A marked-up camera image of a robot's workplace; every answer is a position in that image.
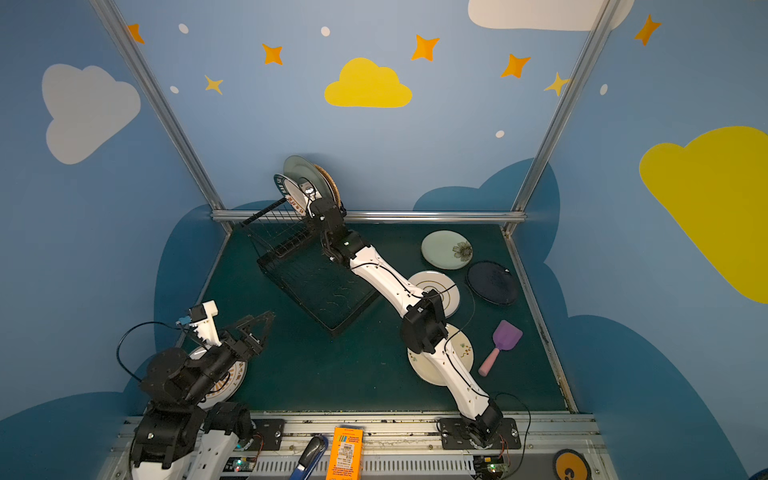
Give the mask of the yellow woven wicker plate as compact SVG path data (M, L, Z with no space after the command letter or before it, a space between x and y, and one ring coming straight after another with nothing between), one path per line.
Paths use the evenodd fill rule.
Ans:
M335 181L330 176L330 174L325 169L323 169L320 165L315 164L315 168L320 172L320 174L325 179L326 183L328 184L328 186L330 188L330 191L331 191L331 193L333 195L333 198L334 198L337 206L339 208L341 208L343 206L343 202L341 200L340 191L339 191Z

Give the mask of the white plate green lettered rim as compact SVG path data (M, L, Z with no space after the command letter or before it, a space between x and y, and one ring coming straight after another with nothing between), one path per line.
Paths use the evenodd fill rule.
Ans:
M274 183L286 201L300 216L308 215L309 197L301 190L300 186L289 177L277 173L273 177Z

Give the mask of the large plain green plate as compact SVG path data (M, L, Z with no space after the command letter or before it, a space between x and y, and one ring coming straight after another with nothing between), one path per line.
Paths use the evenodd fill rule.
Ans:
M303 184L311 184L316 197L335 199L330 184L320 170L301 156L288 157L283 165L283 174L296 182L303 190L305 190Z

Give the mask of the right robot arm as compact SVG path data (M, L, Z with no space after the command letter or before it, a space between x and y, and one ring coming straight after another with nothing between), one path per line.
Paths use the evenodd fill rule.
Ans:
M416 287L393 269L370 242L346 226L334 200L310 200L307 211L320 233L325 255L365 280L393 306L401 317L400 338L406 347L440 374L472 442L489 446L503 413L461 363L451 344L441 295Z

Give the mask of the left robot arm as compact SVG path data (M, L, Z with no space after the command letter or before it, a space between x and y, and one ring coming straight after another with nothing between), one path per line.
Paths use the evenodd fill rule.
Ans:
M255 429L248 406L200 402L235 363L261 354L275 315L248 315L223 332L221 343L193 359L181 348L157 354L140 389L150 397L129 455L133 479L217 479L238 445Z

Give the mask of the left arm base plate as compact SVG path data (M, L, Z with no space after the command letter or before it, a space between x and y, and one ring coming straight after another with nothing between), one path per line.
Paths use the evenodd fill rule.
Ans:
M247 451L279 451L285 424L282 418L254 418L253 437Z

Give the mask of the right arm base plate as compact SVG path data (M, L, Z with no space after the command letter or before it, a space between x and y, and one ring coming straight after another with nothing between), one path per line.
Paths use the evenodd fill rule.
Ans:
M522 448L521 434L512 418L504 418L497 430L485 442L471 435L462 418L444 417L437 420L437 430L443 450L517 450Z

